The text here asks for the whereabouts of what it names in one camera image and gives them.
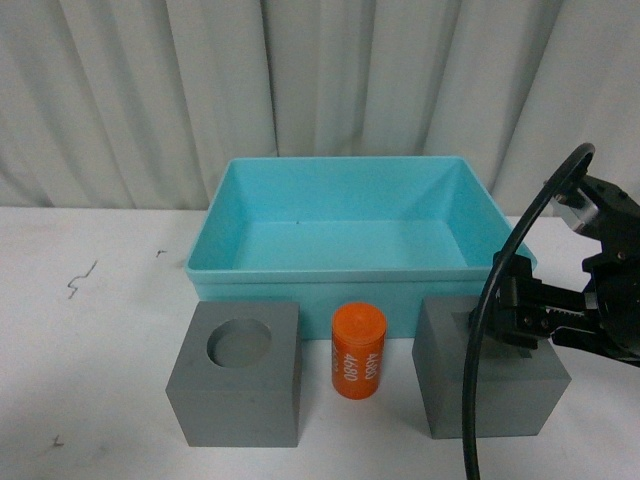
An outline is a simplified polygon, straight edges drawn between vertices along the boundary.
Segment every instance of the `robotic arm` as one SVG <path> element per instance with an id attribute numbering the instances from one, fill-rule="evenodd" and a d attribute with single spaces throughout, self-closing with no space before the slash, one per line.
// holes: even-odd
<path id="1" fill-rule="evenodd" d="M 582 269 L 582 292 L 533 278 L 516 255 L 493 302 L 487 333 L 535 349 L 539 339 L 640 367 L 640 206 L 616 185 L 584 175 L 557 193 L 554 208 L 576 233 L 599 240 L 602 253 Z"/>
<path id="2" fill-rule="evenodd" d="M 469 318 L 462 386 L 462 445 L 468 479 L 479 480 L 475 431 L 478 363 L 485 331 L 529 349 L 551 338 L 640 367 L 640 206 L 617 186 L 588 176 L 593 145 L 585 143 L 549 178 L 514 227 Z M 591 279 L 582 292 L 533 278 L 531 261 L 516 255 L 529 228 L 551 201 L 577 233 L 600 241 L 585 259 Z"/>

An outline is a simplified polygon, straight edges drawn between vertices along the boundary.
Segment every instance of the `orange cylinder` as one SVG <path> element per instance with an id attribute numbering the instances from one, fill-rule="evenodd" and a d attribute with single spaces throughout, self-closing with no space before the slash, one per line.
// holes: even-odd
<path id="1" fill-rule="evenodd" d="M 333 386 L 354 400 L 371 396 L 380 383 L 384 314 L 368 303 L 348 303 L 336 310 L 331 327 Z"/>

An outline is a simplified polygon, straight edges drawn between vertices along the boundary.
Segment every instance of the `curtain fold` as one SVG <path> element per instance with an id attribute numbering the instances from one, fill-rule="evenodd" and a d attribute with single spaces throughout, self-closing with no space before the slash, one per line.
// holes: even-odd
<path id="1" fill-rule="evenodd" d="M 508 214 L 583 141 L 640 200 L 634 0 L 0 2 L 0 205 L 206 208 L 242 156 L 461 155 Z"/>

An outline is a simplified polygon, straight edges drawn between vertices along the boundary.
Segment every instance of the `turquoise plastic bin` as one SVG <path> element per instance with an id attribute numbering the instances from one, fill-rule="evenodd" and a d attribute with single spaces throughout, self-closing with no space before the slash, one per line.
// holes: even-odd
<path id="1" fill-rule="evenodd" d="M 306 339 L 352 301 L 413 337 L 425 295 L 480 293 L 510 230 L 459 157 L 236 159 L 186 272 L 201 300 L 298 302 Z"/>

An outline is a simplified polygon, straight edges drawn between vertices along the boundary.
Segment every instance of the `gray foam block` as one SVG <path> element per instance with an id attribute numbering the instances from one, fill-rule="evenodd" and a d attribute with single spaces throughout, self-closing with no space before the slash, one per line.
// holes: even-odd
<path id="1" fill-rule="evenodd" d="M 413 361 L 432 438 L 462 436 L 462 377 L 468 315 L 478 297 L 424 299 Z M 571 377 L 548 341 L 537 350 L 483 340 L 478 371 L 478 437 L 537 435 Z"/>
<path id="2" fill-rule="evenodd" d="M 299 307 L 200 302 L 166 393 L 193 447 L 298 445 Z"/>

